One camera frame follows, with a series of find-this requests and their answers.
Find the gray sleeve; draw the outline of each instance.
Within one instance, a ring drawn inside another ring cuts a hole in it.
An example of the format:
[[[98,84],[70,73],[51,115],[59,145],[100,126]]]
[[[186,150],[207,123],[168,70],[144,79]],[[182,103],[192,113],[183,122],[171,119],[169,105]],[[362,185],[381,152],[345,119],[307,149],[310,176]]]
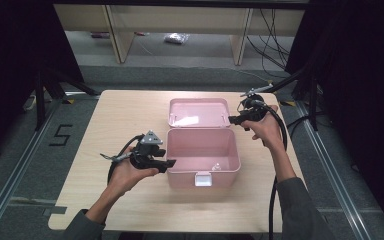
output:
[[[282,239],[335,239],[300,178],[278,183],[277,191],[283,219]]]
[[[61,239],[63,240],[94,240],[101,235],[105,225],[91,221],[85,216],[87,210],[80,210],[65,229]]]

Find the open box lid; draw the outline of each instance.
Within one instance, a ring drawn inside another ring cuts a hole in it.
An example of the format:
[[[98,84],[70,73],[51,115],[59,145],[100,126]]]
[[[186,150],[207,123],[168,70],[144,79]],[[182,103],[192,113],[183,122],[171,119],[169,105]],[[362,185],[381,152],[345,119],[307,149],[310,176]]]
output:
[[[226,128],[229,108],[223,98],[175,98],[170,101],[168,124],[173,128]]]

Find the pink plastic container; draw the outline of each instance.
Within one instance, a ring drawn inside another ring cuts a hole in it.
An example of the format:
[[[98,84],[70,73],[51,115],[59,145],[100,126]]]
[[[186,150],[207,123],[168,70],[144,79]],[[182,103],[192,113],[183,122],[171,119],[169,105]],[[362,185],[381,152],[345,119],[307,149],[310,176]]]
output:
[[[241,167],[227,102],[221,98],[170,102],[167,176],[173,188],[230,187]]]

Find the person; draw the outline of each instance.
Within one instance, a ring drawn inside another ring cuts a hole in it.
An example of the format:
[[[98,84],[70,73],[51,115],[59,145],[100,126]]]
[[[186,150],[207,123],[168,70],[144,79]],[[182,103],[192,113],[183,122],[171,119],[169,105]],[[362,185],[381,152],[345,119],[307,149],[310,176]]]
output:
[[[305,186],[295,171],[287,155],[279,125],[267,113],[259,122],[244,121],[244,128],[253,130],[253,140],[261,139],[272,155],[277,177],[277,191],[282,213],[282,239],[335,239],[332,231],[315,208]],[[157,169],[135,169],[129,161],[122,161],[115,168],[107,188],[89,210],[81,210],[64,231],[62,239],[96,239],[102,233],[107,214],[115,202],[130,191],[140,180],[155,176]],[[149,239],[158,239],[152,234]],[[214,239],[229,239],[229,235],[214,234]]]

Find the wooden table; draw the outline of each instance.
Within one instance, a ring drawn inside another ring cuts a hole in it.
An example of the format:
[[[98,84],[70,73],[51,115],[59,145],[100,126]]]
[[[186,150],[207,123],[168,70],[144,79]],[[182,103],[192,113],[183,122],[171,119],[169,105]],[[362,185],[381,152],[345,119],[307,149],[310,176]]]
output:
[[[65,229],[80,209],[88,209],[106,186],[110,161],[99,154],[116,155],[133,137],[153,130],[164,142],[169,130],[169,102],[173,98],[224,98],[230,115],[240,93],[180,91],[104,91],[95,108],[56,206],[65,214],[52,214],[49,227]],[[277,105],[272,94],[265,102]],[[231,126],[235,132],[241,169],[231,188],[172,189],[167,174],[139,182],[111,210],[106,230],[151,232],[268,232],[270,192],[275,176],[271,155],[252,131]],[[288,154],[302,178],[293,146]],[[274,231],[281,232],[278,198]]]

